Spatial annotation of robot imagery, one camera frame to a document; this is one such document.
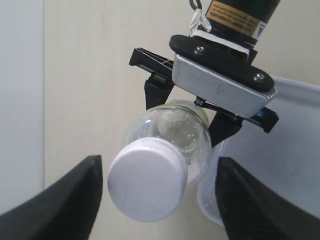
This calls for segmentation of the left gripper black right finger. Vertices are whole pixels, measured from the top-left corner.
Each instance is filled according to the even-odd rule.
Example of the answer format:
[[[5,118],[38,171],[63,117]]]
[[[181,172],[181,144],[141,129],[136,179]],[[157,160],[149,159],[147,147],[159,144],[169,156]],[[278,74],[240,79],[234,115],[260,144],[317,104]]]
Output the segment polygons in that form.
[[[230,240],[318,240],[320,219],[285,200],[230,157],[219,157],[217,207]]]

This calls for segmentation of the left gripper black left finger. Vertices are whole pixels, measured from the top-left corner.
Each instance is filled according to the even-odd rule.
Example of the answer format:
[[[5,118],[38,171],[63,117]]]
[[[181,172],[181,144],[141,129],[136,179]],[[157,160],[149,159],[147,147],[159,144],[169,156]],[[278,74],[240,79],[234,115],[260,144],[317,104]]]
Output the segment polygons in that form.
[[[87,240],[103,194],[100,155],[90,155],[44,191],[1,214],[2,240]]]

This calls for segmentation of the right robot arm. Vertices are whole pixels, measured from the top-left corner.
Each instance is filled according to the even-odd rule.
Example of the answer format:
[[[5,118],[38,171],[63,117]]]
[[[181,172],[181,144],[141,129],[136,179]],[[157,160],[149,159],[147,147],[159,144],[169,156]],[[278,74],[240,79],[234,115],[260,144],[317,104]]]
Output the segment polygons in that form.
[[[267,108],[277,93],[273,78],[253,66],[255,45],[279,2],[277,0],[213,0],[206,11],[194,11],[188,36],[173,35],[174,60],[148,50],[133,51],[130,65],[150,73],[145,81],[146,108],[164,104],[173,87],[193,94],[195,104],[215,111],[209,125],[216,146],[235,135],[243,121],[269,133],[279,117]]]

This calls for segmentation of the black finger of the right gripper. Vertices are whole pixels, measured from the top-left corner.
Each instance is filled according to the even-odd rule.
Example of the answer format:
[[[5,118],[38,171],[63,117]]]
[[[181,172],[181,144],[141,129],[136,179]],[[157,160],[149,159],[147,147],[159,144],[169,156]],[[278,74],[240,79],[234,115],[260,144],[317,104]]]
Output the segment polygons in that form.
[[[146,110],[165,104],[174,86],[172,80],[152,73],[144,83]]]
[[[214,148],[227,138],[235,135],[242,126],[242,118],[217,112],[208,128],[211,147]]]

